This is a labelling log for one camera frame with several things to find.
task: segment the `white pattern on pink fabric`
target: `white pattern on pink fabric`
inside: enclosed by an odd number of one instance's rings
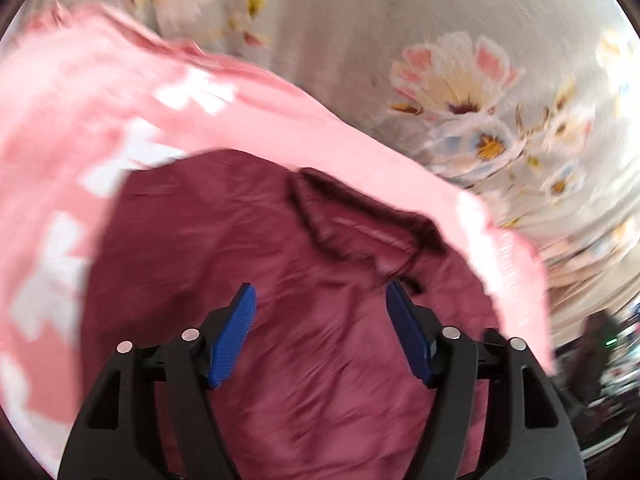
[[[187,75],[178,84],[163,86],[154,94],[161,103],[182,110],[191,100],[197,102],[208,114],[221,112],[236,98],[236,87],[219,84],[215,76],[199,68],[188,67]]]
[[[129,121],[123,133],[124,140],[118,153],[80,178],[80,184],[95,196],[113,196],[127,176],[127,170],[161,166],[172,159],[186,156],[183,150],[152,142],[153,138],[161,135],[161,130],[142,118]]]
[[[19,289],[10,307],[12,320],[28,341],[42,334],[50,321],[70,344],[78,338],[78,287],[84,283],[87,260],[71,254],[82,226],[68,213],[51,216],[34,273]]]

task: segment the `maroon jacket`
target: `maroon jacket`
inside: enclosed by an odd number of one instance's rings
[[[497,326],[480,281],[429,219],[324,173],[233,150],[133,172],[89,280],[85,387],[121,340],[166,342],[250,282],[254,325],[211,394],[242,477],[400,479],[433,392],[412,376],[388,318],[393,278],[474,338]],[[467,470],[485,389],[476,397]]]

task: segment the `yellow flower center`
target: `yellow flower center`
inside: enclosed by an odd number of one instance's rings
[[[562,195],[565,189],[566,189],[566,181],[558,180],[556,183],[554,183],[551,186],[551,193],[554,195]]]
[[[482,134],[480,141],[476,145],[478,156],[481,160],[494,160],[495,157],[504,153],[505,145],[498,137]]]

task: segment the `pink flower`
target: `pink flower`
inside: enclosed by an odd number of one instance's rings
[[[524,73],[511,66],[496,43],[481,36],[474,45],[466,32],[444,34],[435,44],[410,46],[402,57],[392,65],[391,85],[435,119],[492,113]]]

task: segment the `flower print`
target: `flower print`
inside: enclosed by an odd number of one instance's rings
[[[517,158],[524,142],[503,122],[484,114],[466,114],[431,131],[416,159],[433,173],[471,186]]]
[[[630,74],[640,72],[638,40],[616,32],[606,32],[596,49],[596,60],[607,72],[614,91],[626,81]]]
[[[593,131],[595,110],[569,107],[553,117],[542,132],[544,152],[572,157],[582,153]]]
[[[584,170],[570,160],[543,182],[542,191],[552,201],[560,200],[580,191],[584,177]]]
[[[392,65],[391,85],[419,104],[411,108],[424,110],[424,117],[432,120],[492,113],[524,73],[511,66],[507,53],[496,43],[481,36],[474,45],[466,32],[444,34],[434,44],[410,46],[402,57]]]

